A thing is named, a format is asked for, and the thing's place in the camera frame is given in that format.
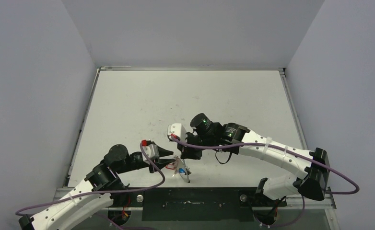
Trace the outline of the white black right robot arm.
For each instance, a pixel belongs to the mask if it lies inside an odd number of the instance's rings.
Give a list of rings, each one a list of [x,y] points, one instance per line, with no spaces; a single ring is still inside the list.
[[[177,142],[183,159],[199,160],[203,150],[211,149],[254,157],[288,172],[287,175],[260,180],[255,192],[260,205],[266,206],[290,195],[324,200],[329,176],[325,150],[293,148],[236,123],[222,125],[213,122],[204,113],[196,115],[190,127],[192,132],[187,132],[179,123],[168,127],[168,138]]]

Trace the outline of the silver metal key plate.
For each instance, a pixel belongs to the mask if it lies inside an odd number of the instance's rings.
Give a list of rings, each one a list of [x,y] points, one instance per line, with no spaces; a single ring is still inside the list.
[[[174,157],[175,161],[173,162],[173,167],[174,167],[174,174],[172,177],[176,177],[176,176],[179,176],[180,178],[182,178],[182,180],[185,182],[185,183],[190,183],[190,170],[189,168],[186,166],[185,164],[185,161],[183,159],[181,159],[180,157],[178,156],[175,156]]]

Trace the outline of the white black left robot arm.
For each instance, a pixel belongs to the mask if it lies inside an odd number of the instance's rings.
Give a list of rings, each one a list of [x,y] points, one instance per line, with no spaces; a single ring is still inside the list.
[[[62,198],[43,204],[45,209],[33,215],[17,211],[21,229],[71,230],[105,207],[124,205],[131,193],[162,185],[164,180],[145,188],[130,188],[120,179],[121,173],[143,168],[148,168],[151,173],[159,172],[164,177],[161,169],[175,161],[170,158],[172,151],[159,147],[153,141],[142,141],[140,148],[139,152],[129,154],[122,144],[112,146],[100,163]]]

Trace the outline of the red key tag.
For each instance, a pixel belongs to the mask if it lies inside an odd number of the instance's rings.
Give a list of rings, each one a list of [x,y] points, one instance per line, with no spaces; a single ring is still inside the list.
[[[173,163],[170,163],[170,164],[166,165],[165,168],[170,169],[170,170],[175,170],[176,169],[176,165],[173,162]]]

